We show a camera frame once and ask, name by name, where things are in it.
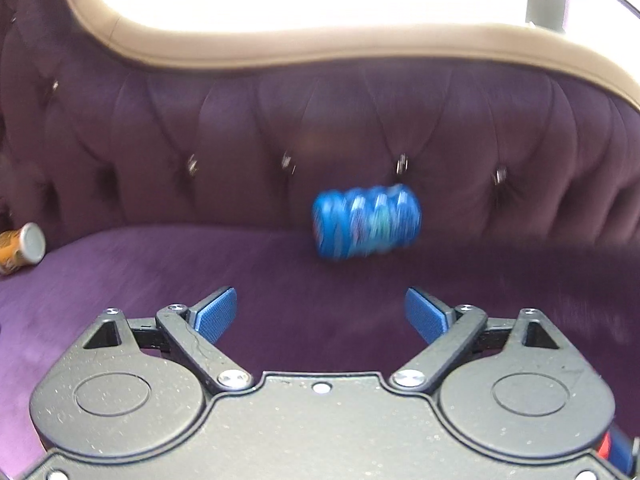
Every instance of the sofa seat cushion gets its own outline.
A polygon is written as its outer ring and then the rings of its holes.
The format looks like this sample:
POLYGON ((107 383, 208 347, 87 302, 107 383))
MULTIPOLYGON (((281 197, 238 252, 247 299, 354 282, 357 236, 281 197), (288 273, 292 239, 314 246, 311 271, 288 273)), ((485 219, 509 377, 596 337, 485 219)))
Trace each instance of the sofa seat cushion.
POLYGON ((306 233, 204 226, 101 232, 0 281, 0 469, 17 475, 43 455, 31 391, 105 308, 148 317, 223 285, 238 291, 220 348, 254 374, 400 367, 423 346, 404 320, 407 287, 491 316, 542 309, 612 386, 618 421, 640 433, 640 253, 496 246, 421 246, 326 262, 306 233))

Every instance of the tufted sofa backrest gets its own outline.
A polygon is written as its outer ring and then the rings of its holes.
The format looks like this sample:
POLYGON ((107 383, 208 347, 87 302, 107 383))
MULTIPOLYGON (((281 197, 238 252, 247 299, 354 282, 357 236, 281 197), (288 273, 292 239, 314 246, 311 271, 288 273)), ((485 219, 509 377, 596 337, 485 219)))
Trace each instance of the tufted sofa backrest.
POLYGON ((158 70, 64 0, 2 0, 0 228, 51 246, 146 222, 308 228, 316 194, 403 182, 423 237, 639 237, 640 115, 583 80, 478 60, 158 70))

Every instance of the white screw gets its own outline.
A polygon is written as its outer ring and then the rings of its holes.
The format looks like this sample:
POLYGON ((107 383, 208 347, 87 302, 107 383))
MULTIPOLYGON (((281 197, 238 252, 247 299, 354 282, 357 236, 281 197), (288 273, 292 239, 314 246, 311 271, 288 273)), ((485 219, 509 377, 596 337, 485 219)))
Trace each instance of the white screw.
POLYGON ((424 374, 418 370, 400 370, 391 378, 401 388, 417 388, 426 381, 424 374))
POLYGON ((47 475, 47 480, 69 480, 69 477, 62 471, 53 470, 47 475))
POLYGON ((326 395, 331 391, 332 386, 329 383, 316 383, 311 389, 318 395, 326 395))
POLYGON ((225 370, 218 376, 218 382, 227 390, 244 390, 251 385, 251 375, 244 370, 225 370))
POLYGON ((575 477, 575 480, 598 480, 598 476, 593 471, 583 471, 575 477))

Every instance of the tufted button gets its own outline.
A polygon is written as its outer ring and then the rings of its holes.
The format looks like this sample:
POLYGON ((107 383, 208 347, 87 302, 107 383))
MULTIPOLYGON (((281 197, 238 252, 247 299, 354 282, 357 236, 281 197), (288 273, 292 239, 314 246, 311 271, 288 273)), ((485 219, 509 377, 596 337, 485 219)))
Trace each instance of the tufted button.
POLYGON ((198 171, 198 161, 196 160, 196 155, 193 153, 187 160, 187 171, 191 176, 195 176, 198 171))
POLYGON ((291 163, 291 156, 286 152, 282 156, 282 162, 280 165, 283 170, 287 171, 287 173, 294 174, 296 171, 296 165, 291 163))
POLYGON ((396 162, 396 175, 402 175, 408 169, 409 159, 406 158, 406 155, 403 153, 402 155, 400 155, 400 158, 398 158, 398 161, 396 162))
POLYGON ((498 186, 507 179, 507 168, 498 166, 494 173, 494 185, 498 186))

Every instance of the red object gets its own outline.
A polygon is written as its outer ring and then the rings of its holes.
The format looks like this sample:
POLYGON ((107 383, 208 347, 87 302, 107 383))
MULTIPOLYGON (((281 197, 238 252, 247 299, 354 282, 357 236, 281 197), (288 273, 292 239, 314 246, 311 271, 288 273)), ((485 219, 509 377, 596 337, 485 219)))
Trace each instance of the red object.
POLYGON ((609 460, 609 453, 611 453, 611 435, 609 431, 604 436, 602 444, 598 448, 598 456, 604 460, 609 460))

